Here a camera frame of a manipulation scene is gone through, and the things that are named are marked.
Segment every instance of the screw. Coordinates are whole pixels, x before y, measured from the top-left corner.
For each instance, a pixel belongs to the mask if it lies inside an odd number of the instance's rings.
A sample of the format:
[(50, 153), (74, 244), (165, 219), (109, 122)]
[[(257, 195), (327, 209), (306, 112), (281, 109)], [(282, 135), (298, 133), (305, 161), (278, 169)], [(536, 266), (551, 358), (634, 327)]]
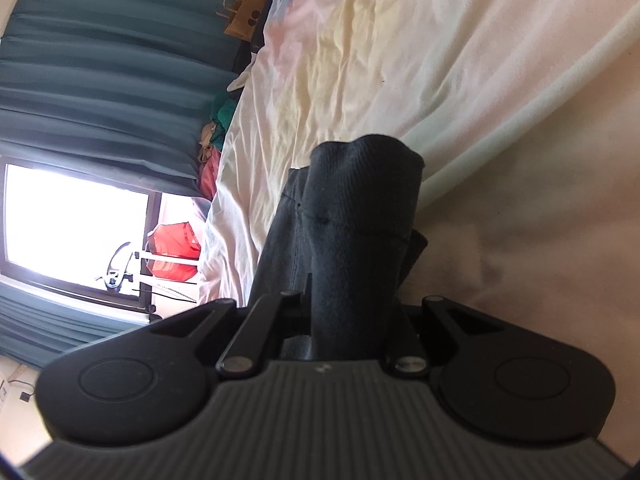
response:
[(415, 355), (405, 355), (396, 361), (396, 370), (404, 374), (417, 374), (427, 367), (427, 361)]
[(229, 374), (244, 374), (251, 370), (253, 366), (254, 362), (242, 355), (227, 357), (220, 365), (220, 367)]

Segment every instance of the wrinkled sheet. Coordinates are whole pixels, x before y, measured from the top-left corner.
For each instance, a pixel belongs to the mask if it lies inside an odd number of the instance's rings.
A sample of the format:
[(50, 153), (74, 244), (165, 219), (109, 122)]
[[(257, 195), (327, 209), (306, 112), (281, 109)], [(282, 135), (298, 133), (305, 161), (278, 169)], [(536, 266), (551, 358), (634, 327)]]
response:
[(640, 0), (274, 0), (226, 137), (200, 301), (245, 303), (287, 170), (325, 140), (425, 161), (401, 291), (583, 348), (640, 458)]

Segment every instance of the clothing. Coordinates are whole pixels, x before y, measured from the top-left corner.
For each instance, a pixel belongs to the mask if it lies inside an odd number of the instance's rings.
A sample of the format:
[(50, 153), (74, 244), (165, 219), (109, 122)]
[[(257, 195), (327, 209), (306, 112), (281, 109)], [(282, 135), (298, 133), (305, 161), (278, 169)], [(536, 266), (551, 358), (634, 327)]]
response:
[(293, 354), (378, 357), (399, 283), (426, 246), (412, 232), (422, 167), (402, 142), (366, 136), (320, 144), (308, 168), (290, 170), (250, 304), (304, 290), (312, 274), (311, 335)]

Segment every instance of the window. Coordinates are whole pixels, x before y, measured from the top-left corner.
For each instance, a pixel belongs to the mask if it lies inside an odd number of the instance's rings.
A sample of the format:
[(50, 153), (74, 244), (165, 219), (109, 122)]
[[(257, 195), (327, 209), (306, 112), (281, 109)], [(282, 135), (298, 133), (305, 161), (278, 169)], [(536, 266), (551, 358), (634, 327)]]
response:
[(143, 249), (146, 233), (158, 223), (160, 194), (115, 185), (90, 175), (21, 160), (0, 159), (4, 179), (0, 272), (16, 280), (109, 306), (145, 310), (148, 274), (132, 258), (119, 292), (107, 290), (103, 276), (124, 269), (131, 251)]

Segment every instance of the dark gray fabric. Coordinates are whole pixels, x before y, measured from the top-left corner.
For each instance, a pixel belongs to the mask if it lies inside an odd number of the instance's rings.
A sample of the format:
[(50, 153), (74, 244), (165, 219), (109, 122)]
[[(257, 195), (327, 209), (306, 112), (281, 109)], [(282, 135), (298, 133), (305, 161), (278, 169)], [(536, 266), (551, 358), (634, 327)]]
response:
[(287, 342), (287, 356), (379, 357), (398, 285), (426, 247), (412, 231), (422, 167), (402, 142), (366, 136), (321, 144), (290, 172), (250, 295), (304, 290), (312, 273), (311, 338)]
[(145, 324), (46, 300), (0, 282), (0, 354), (40, 369), (57, 355)]
[(200, 131), (236, 77), (222, 0), (18, 0), (0, 43), (0, 154), (198, 195)]

